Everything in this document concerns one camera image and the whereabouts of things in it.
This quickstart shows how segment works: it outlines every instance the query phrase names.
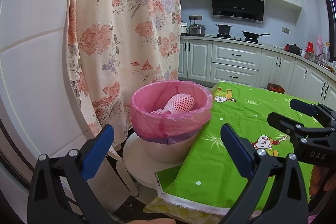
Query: wall outlet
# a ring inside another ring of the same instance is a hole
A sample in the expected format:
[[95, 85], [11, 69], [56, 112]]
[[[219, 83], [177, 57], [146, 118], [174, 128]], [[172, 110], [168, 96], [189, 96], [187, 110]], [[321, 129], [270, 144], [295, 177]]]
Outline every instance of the wall outlet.
[[281, 31], [284, 32], [284, 33], [289, 34], [289, 29], [288, 28], [281, 27]]
[[202, 16], [189, 16], [189, 20], [202, 20]]

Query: kitchen counter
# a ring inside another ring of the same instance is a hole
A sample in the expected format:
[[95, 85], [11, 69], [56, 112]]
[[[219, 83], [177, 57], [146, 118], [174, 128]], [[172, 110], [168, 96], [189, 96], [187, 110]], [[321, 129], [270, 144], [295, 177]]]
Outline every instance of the kitchen counter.
[[295, 57], [296, 59], [299, 59], [302, 62], [305, 62], [307, 64], [309, 64], [310, 66], [316, 68], [317, 70], [321, 71], [322, 73], [324, 73], [325, 75], [327, 75], [328, 77], [330, 77], [332, 80], [334, 80], [336, 82], [336, 75], [333, 74], [332, 72], [330, 72], [329, 70], [325, 69], [324, 67], [317, 65], [316, 63], [305, 59], [299, 55], [293, 54], [291, 52], [286, 52], [282, 49], [279, 48], [275, 48], [274, 45], [270, 45], [270, 44], [266, 44], [263, 42], [263, 44], [256, 44], [256, 43], [249, 43], [249, 42], [244, 42], [244, 41], [237, 41], [237, 40], [231, 40], [231, 39], [225, 39], [225, 38], [217, 38], [217, 37], [193, 37], [191, 35], [186, 35], [186, 36], [181, 36], [181, 39], [198, 39], [198, 40], [208, 40], [208, 41], [218, 41], [218, 42], [226, 42], [226, 43], [233, 43], [233, 44], [240, 44], [240, 45], [246, 45], [246, 46], [250, 46], [250, 47], [257, 47], [257, 48], [261, 48], [261, 49], [265, 49], [268, 51], [273, 51], [273, 52], [278, 52], [281, 54], [285, 54], [285, 55], [289, 55], [292, 57]]

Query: green tablecloth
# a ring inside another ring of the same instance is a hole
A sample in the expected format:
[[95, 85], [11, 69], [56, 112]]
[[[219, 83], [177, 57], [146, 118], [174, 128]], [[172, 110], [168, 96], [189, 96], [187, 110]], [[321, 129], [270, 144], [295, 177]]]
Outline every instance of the green tablecloth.
[[[247, 183], [221, 142], [220, 129], [224, 123], [229, 123], [255, 148], [265, 148], [270, 155], [280, 157], [293, 152], [293, 146], [287, 135], [268, 125], [269, 113], [278, 112], [306, 127], [321, 125], [313, 117], [292, 110], [289, 103], [294, 97], [286, 94], [224, 82], [219, 82], [212, 92], [216, 101], [211, 120], [202, 129], [183, 165], [155, 176], [159, 194], [165, 201], [222, 215], [228, 211], [225, 208], [232, 207]], [[308, 191], [312, 166], [302, 163], [300, 166]], [[256, 210], [263, 209], [273, 180], [268, 179]]]

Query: curtain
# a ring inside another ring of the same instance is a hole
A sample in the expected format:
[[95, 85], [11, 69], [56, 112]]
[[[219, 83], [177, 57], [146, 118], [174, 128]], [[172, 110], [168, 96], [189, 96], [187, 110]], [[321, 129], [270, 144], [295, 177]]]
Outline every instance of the curtain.
[[180, 0], [70, 0], [68, 72], [95, 136], [110, 124], [113, 146], [125, 141], [133, 93], [177, 79], [180, 11]]

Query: black range hood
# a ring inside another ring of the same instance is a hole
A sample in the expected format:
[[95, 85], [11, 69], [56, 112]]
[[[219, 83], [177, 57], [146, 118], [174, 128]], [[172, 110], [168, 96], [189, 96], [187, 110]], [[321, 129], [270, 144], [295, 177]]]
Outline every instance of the black range hood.
[[265, 0], [211, 0], [214, 17], [263, 23]]

